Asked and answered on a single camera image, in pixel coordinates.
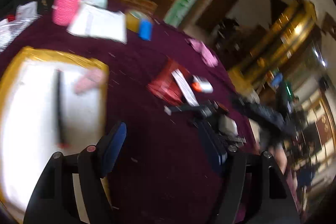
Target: pink cloth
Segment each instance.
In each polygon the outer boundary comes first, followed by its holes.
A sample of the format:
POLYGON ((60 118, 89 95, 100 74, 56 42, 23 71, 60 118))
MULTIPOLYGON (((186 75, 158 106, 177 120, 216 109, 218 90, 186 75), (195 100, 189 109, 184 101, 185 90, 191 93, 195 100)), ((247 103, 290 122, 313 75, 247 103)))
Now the pink cloth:
POLYGON ((75 93, 80 94, 98 87, 105 81, 104 72, 100 69, 91 69, 83 75, 75 84, 75 93))
POLYGON ((217 58, 212 55, 211 51, 202 41, 189 38, 189 43, 196 52, 199 52, 202 55, 202 60, 208 67, 213 68, 218 65, 217 58))

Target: clutter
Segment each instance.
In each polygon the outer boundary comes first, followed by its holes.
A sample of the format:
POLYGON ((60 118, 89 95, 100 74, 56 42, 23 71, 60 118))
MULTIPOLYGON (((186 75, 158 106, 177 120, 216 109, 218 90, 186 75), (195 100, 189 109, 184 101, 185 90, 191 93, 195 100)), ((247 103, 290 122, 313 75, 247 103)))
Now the clutter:
POLYGON ((122 12, 113 13, 85 3, 67 31, 80 37, 112 39, 127 43, 126 21, 122 12))
POLYGON ((148 16, 144 13, 139 12, 137 10, 129 10, 126 13, 126 27, 127 29, 138 33, 139 32, 139 25, 142 19, 150 20, 148 16))
POLYGON ((0 25, 0 52, 3 52, 23 30, 39 17, 40 16, 34 16, 23 20, 14 20, 7 24, 0 25))
POLYGON ((207 118, 210 117, 216 109, 218 109, 218 104, 208 100, 206 103, 199 104, 198 106, 191 106, 188 103, 180 106, 165 106, 164 112, 171 116, 174 112, 196 111, 201 114, 202 118, 207 118))
POLYGON ((193 90, 203 93, 212 93, 213 87, 206 78, 198 77, 194 75, 194 81, 191 84, 193 90))
POLYGON ((241 138, 239 136, 232 137, 232 136, 229 136, 229 135, 221 135, 220 139, 223 139, 226 142, 234 143, 234 145, 237 146, 237 147, 242 147, 246 143, 245 138, 241 138))
POLYGON ((171 74, 176 69, 179 69, 185 78, 190 75, 184 67, 168 58, 163 70, 147 85, 147 89, 155 96, 174 106, 182 104, 182 92, 171 74))
POLYGON ((16 8, 16 20, 23 20, 26 18, 32 18, 37 15, 37 2, 32 1, 25 5, 19 5, 16 8))
POLYGON ((237 124, 226 115, 221 115, 218 119, 218 130, 228 136, 238 136, 237 124))
POLYGON ((199 52, 202 55, 202 60, 208 67, 215 67, 218 65, 217 58, 212 55, 210 50, 206 47, 206 45, 204 45, 202 41, 190 38, 188 43, 191 44, 196 52, 199 52))
POLYGON ((140 20, 139 37, 143 40, 151 40, 153 24, 147 19, 140 20))
POLYGON ((246 100, 250 103, 260 103, 259 95, 254 89, 252 89, 250 93, 246 94, 246 100))

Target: screw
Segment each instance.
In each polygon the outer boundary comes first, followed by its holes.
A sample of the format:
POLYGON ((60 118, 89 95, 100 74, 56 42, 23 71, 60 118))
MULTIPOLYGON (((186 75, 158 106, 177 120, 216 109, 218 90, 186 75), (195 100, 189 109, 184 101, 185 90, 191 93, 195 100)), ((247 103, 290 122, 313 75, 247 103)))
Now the screw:
POLYGON ((264 153, 263 153, 263 155, 266 157, 266 158, 271 158, 272 157, 272 154, 270 153, 270 152, 268 152, 268 151, 265 151, 264 153))
POLYGON ((236 152, 238 150, 238 147, 236 147, 235 145, 231 144, 231 145, 229 145, 228 150, 230 152, 236 152))
POLYGON ((54 159, 58 159, 61 155, 62 155, 61 152, 55 152, 55 153, 53 153, 52 157, 53 157, 54 159))

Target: white card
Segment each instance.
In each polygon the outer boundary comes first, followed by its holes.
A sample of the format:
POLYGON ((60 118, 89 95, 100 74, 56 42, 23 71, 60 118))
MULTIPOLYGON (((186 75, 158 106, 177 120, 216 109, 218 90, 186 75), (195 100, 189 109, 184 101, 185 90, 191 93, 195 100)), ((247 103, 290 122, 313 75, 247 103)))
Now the white card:
POLYGON ((25 5, 19 5, 16 9, 16 20, 23 20, 37 15, 37 2, 32 1, 25 5))
POLYGON ((199 106, 199 103, 196 100, 195 94, 193 93, 191 87, 189 86, 188 82, 184 78, 184 75, 182 74, 182 72, 179 69, 177 69, 177 70, 174 70, 171 74, 173 75, 178 87, 182 91, 183 96, 187 100, 188 104, 191 106, 199 106))

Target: white paper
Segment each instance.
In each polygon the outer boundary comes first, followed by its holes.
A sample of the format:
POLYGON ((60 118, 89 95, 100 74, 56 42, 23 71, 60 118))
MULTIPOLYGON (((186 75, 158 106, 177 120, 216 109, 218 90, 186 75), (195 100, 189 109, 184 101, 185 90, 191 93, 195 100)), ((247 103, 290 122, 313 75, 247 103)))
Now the white paper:
POLYGON ((5 18, 5 19, 3 19, 3 20, 0 21, 0 26, 6 25, 8 22, 9 22, 8 19, 5 18))
POLYGON ((51 155, 79 153, 100 139, 101 93, 73 91, 87 69, 61 62, 27 60, 11 87, 0 123, 1 190, 6 200, 25 211, 38 178, 51 155), (64 134, 69 148, 58 148, 56 130, 56 69, 61 85, 64 134))
POLYGON ((191 106, 199 106, 199 103, 196 100, 195 94, 193 93, 191 87, 189 86, 188 82, 184 78, 182 72, 179 69, 177 69, 177 70, 174 70, 171 74, 173 75, 178 87, 182 91, 183 96, 187 100, 188 104, 191 106))
POLYGON ((67 31, 80 37, 105 38, 127 43, 125 15, 88 4, 81 5, 67 31))
POLYGON ((32 1, 25 5, 19 5, 16 8, 16 20, 22 20, 25 18, 31 18, 37 15, 37 2, 32 1))

